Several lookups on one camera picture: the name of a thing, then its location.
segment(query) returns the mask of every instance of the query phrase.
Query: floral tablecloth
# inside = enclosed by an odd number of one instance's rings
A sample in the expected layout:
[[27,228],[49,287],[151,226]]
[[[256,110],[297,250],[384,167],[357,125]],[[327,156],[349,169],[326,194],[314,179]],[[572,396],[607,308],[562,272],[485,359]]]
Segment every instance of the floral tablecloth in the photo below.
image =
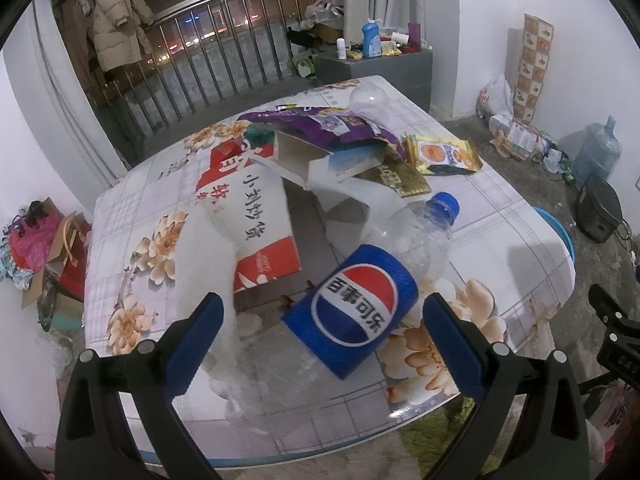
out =
[[[397,136],[450,136],[380,76],[324,86],[254,110],[285,103],[344,107],[354,86],[365,80],[386,92],[385,125]],[[87,346],[99,354],[111,354],[107,343],[126,348],[139,337],[158,339],[175,320],[175,269],[170,254],[185,221],[180,211],[194,200],[196,185],[209,169],[212,147],[242,130],[235,119],[213,128],[213,134],[201,133],[168,147],[98,199],[84,321]],[[475,322],[488,339],[504,339],[513,349],[519,348],[537,324],[551,318],[571,295],[575,271],[568,251],[553,229],[486,163],[471,176],[430,176],[428,183],[433,192],[454,195],[460,215],[453,227],[450,263],[442,279],[423,284],[423,291],[438,290],[460,317]],[[302,270],[247,288],[235,297],[237,310],[261,314],[265,326],[277,322],[281,294],[296,300],[307,280],[320,282],[338,262],[322,235],[326,214],[309,193],[289,183],[285,190]],[[118,294],[129,298],[124,306],[130,319],[124,319],[125,313],[117,316],[122,319],[112,319]],[[124,321],[129,327],[137,326],[142,335],[120,340]],[[398,428],[446,402],[456,390],[441,364],[426,357],[432,345],[419,315],[408,316],[380,352],[350,377],[327,381],[321,402],[307,404],[300,399],[299,406],[283,411],[269,399],[258,399],[260,413],[254,423],[226,420],[223,402],[209,389],[201,370],[174,406],[215,466],[314,456]],[[123,395],[122,400],[143,457],[157,462],[131,399]]]

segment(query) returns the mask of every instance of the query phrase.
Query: pepsi bottle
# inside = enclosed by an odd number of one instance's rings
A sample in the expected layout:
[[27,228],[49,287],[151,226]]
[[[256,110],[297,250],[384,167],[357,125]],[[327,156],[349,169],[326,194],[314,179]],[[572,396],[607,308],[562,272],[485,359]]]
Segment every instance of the pepsi bottle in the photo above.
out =
[[293,305],[284,324],[261,338],[262,356],[270,355],[270,370],[264,370],[270,396],[287,408],[296,405],[289,396],[309,402],[313,384],[329,370],[344,379],[371,355],[414,306],[418,280],[441,275],[459,211],[458,201],[444,192],[410,203],[374,226],[362,245]]

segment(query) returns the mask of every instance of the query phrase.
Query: silver screw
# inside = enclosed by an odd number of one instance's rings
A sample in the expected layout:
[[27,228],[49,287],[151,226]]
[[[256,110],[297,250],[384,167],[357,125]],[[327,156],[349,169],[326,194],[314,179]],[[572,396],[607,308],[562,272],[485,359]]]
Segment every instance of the silver screw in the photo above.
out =
[[559,363],[565,363],[566,354],[562,350],[554,350],[554,359]]
[[142,343],[138,345],[138,352],[141,354],[151,354],[156,348],[156,342],[152,339],[145,339]]
[[80,354],[80,361],[83,363],[88,363],[91,359],[94,358],[94,351],[93,350],[84,350],[81,354]]
[[509,350],[509,347],[504,343],[494,343],[494,345],[492,346],[492,349],[494,350],[495,353],[497,353],[502,357],[504,357],[505,355],[509,355],[509,352],[511,351]]

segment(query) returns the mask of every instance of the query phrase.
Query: black bin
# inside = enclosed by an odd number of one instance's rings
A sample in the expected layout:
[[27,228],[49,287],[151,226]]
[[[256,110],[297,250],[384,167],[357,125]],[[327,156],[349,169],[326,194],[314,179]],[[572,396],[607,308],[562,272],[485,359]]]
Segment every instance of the black bin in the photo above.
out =
[[584,234],[601,244],[622,222],[620,200],[602,177],[591,173],[587,177],[576,205],[576,224]]

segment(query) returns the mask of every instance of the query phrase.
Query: blue gripper pad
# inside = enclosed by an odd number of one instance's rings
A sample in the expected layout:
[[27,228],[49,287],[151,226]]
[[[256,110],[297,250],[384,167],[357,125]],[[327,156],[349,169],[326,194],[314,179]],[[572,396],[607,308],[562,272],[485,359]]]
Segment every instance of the blue gripper pad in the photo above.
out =
[[222,300],[210,292],[184,320],[189,327],[164,364],[162,392],[165,399],[171,400],[186,393],[198,366],[218,335],[224,317]]
[[[485,394],[484,363],[458,325],[468,322],[460,321],[437,293],[424,300],[422,319],[460,392],[466,397],[471,397],[476,403],[481,402]],[[488,347],[476,326],[472,323],[469,325],[478,331]]]

